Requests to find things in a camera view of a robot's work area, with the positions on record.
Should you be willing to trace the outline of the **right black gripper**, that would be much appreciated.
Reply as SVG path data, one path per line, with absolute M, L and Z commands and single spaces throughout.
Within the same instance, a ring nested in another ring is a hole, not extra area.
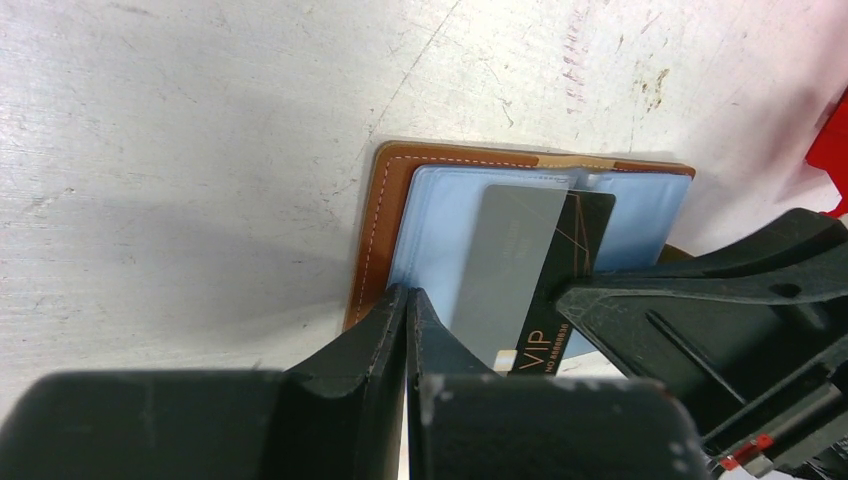
M 847 229 L 790 210 L 718 251 L 573 281 L 558 311 L 662 382 L 724 470 L 762 477 L 847 435 Z

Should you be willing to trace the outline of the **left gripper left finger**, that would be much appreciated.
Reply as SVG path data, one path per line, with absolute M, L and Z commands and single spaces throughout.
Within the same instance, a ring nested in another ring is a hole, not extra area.
M 393 479 L 408 290 L 284 370 L 65 371 L 1 428 L 5 479 Z

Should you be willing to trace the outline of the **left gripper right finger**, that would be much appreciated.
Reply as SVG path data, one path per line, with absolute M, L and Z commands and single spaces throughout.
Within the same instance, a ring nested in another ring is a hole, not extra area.
M 684 407 L 652 380 L 502 376 L 407 303 L 414 479 L 706 479 Z

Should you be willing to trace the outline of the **brown leather card holder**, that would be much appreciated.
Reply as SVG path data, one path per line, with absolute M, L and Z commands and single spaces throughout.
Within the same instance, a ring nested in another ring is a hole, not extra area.
M 344 324 L 425 291 L 501 374 L 616 377 L 560 316 L 566 280 L 654 265 L 694 179 L 680 163 L 388 141 L 375 152 Z

